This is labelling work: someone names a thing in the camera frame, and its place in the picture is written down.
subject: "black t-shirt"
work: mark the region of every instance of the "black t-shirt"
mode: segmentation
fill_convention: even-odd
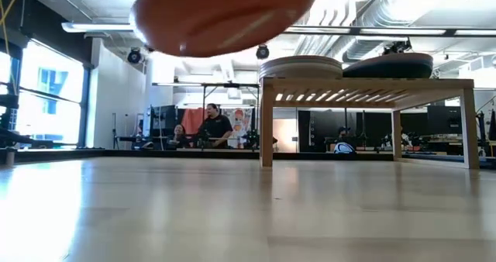
[[[231,122],[225,115],[217,115],[214,119],[208,117],[200,126],[199,132],[205,131],[208,138],[221,138],[228,131],[233,131]],[[227,141],[222,142],[218,148],[226,148]]]
[[[174,140],[174,136],[169,136],[169,144],[175,146],[178,149],[189,148],[191,139],[188,139],[185,135],[181,135]]]

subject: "window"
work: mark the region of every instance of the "window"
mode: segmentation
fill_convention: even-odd
[[[0,53],[0,82],[8,83],[10,79],[10,64],[12,59],[6,53]]]
[[[24,49],[21,87],[81,102],[84,68],[80,62],[44,45],[29,42]]]
[[[84,68],[31,41],[23,51],[15,129],[36,140],[79,141]]]
[[[16,130],[36,140],[77,143],[81,107],[21,91]]]

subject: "person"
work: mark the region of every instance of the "person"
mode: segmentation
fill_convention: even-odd
[[[345,137],[348,136],[348,133],[350,132],[351,128],[348,127],[346,128],[345,126],[341,126],[338,128],[338,140],[343,140]]]
[[[355,147],[353,146],[353,139],[350,139],[348,134],[351,128],[341,126],[338,128],[338,139],[335,141],[335,145],[332,149],[333,153],[356,153]]]
[[[170,141],[170,143],[176,145],[177,148],[189,148],[190,140],[186,137],[186,133],[184,132],[184,126],[181,124],[176,125],[174,127],[174,138]]]
[[[217,105],[207,105],[207,119],[202,123],[198,133],[205,134],[212,142],[212,148],[227,148],[227,139],[233,133],[231,122],[225,115],[219,113]]]

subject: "orange ball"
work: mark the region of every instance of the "orange ball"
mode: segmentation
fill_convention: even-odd
[[[149,47],[183,57],[245,50],[294,24],[314,0],[136,0],[131,21]]]

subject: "table leg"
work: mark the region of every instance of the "table leg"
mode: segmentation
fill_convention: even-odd
[[[465,168],[479,169],[477,150],[477,124],[474,102],[474,90],[463,89],[460,96],[462,112],[463,159]]]
[[[391,125],[393,126],[393,133],[391,138],[393,139],[393,158],[394,161],[398,161],[401,156],[401,119],[400,111],[393,111],[391,113]]]
[[[262,167],[272,167],[272,112],[274,108],[274,89],[264,86],[260,107],[260,159]]]

